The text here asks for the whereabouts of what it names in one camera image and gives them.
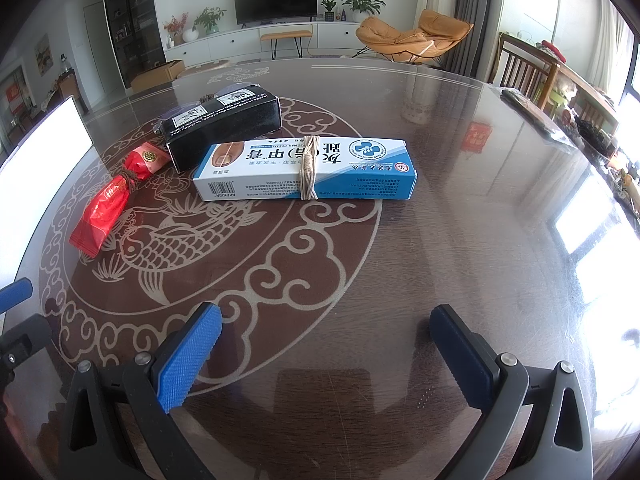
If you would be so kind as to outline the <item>red snack packet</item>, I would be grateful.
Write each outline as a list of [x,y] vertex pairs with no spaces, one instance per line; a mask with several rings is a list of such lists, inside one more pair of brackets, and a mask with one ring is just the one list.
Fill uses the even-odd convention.
[[116,176],[90,200],[70,234],[70,244],[86,256],[96,257],[132,192],[163,169],[169,159],[165,150],[150,142],[134,148],[125,157]]

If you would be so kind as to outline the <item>black soap bar box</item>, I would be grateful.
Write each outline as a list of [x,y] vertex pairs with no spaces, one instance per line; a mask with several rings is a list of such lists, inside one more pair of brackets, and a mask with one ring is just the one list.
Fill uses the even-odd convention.
[[253,140],[281,127],[280,99],[258,84],[244,84],[178,115],[163,114],[158,131],[181,174],[198,166],[214,144]]

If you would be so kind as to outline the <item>blue white medicine box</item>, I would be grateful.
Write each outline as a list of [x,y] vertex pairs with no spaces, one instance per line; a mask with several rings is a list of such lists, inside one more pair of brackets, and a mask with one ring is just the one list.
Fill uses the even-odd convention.
[[406,142],[303,136],[215,144],[194,172],[202,200],[408,200]]

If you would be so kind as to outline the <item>cardboard box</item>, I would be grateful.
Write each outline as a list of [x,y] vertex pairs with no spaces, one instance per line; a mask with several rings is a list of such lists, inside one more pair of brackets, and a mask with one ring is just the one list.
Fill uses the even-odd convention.
[[183,60],[172,60],[163,65],[156,66],[150,70],[135,76],[131,81],[131,89],[134,93],[139,93],[174,81],[185,70]]

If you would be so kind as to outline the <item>red flowers white vase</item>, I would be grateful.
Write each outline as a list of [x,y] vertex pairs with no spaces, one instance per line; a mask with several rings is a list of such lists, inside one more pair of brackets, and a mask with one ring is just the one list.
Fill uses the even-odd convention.
[[189,14],[186,12],[173,15],[171,19],[164,24],[165,32],[168,35],[168,44],[171,47],[180,46],[186,42],[192,42],[200,38],[200,33],[195,25],[189,26]]

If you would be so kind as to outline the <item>white tv cabinet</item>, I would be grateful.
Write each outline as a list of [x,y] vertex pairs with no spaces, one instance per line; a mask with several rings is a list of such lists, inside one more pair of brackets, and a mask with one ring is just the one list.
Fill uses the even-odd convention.
[[[262,42],[260,36],[288,29],[312,31],[311,40],[304,41],[303,58],[352,56],[363,48],[356,37],[358,26],[358,23],[352,22],[298,22],[237,28],[228,32],[215,32],[210,36],[166,49],[165,58],[167,62],[183,60],[186,67],[220,60],[228,60],[231,63],[272,60],[269,44]],[[292,44],[280,44],[276,60],[280,58],[298,58]]]

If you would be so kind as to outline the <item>black remote control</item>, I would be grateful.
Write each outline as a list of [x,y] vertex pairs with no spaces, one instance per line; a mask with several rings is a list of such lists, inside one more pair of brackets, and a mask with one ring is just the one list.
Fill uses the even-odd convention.
[[564,132],[544,112],[516,89],[504,88],[500,91],[500,98],[509,104],[518,114],[522,115],[533,127],[541,133],[562,136]]

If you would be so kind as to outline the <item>green plant left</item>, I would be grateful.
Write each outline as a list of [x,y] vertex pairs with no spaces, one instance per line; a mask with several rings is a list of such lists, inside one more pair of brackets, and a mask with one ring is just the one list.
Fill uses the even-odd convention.
[[192,28],[201,30],[206,36],[218,32],[218,23],[226,12],[227,10],[221,9],[220,6],[206,6],[195,18]]

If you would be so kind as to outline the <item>wooden dining chair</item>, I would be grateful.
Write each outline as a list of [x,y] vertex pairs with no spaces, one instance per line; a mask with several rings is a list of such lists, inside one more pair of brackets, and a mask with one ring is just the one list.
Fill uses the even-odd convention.
[[488,82],[497,87],[516,89],[544,110],[560,66],[560,61],[552,54],[500,32]]

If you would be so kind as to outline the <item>wooden bench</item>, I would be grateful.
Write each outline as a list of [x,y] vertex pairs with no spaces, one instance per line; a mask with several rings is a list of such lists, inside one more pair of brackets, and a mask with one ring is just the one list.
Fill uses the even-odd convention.
[[270,58],[275,60],[278,57],[280,44],[292,44],[295,54],[302,58],[304,56],[304,41],[311,40],[312,31],[310,29],[288,29],[284,32],[270,32],[260,36],[262,42],[268,42]]

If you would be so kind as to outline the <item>black television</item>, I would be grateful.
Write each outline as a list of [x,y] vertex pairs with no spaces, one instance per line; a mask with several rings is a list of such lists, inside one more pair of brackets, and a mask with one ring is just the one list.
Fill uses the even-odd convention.
[[281,18],[313,18],[318,0],[234,0],[236,22],[247,25]]

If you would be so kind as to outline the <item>orange lounge chair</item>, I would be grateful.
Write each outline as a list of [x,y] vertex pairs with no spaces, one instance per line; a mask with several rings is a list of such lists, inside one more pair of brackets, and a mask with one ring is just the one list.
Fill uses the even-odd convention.
[[372,51],[392,62],[422,64],[460,44],[474,25],[425,9],[418,26],[401,32],[375,16],[366,18],[356,30],[363,50]]

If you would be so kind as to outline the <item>small potted plant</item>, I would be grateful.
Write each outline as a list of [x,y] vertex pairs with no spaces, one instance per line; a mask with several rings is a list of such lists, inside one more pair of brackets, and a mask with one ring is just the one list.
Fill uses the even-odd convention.
[[335,21],[335,8],[336,1],[335,0],[322,0],[321,5],[324,11],[324,20],[326,22],[334,22]]

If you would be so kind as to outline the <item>grey curtain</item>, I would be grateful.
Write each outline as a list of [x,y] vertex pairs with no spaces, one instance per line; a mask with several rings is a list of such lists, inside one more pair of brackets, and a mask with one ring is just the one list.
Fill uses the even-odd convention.
[[445,70],[486,81],[499,35],[503,0],[456,0],[454,17],[472,24],[465,38],[445,55]]

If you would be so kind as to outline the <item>green potted plant right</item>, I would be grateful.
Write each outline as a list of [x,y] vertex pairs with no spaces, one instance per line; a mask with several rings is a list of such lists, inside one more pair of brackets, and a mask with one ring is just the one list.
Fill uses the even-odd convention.
[[386,2],[384,0],[342,0],[343,6],[352,11],[355,22],[362,22],[370,16],[381,13]]

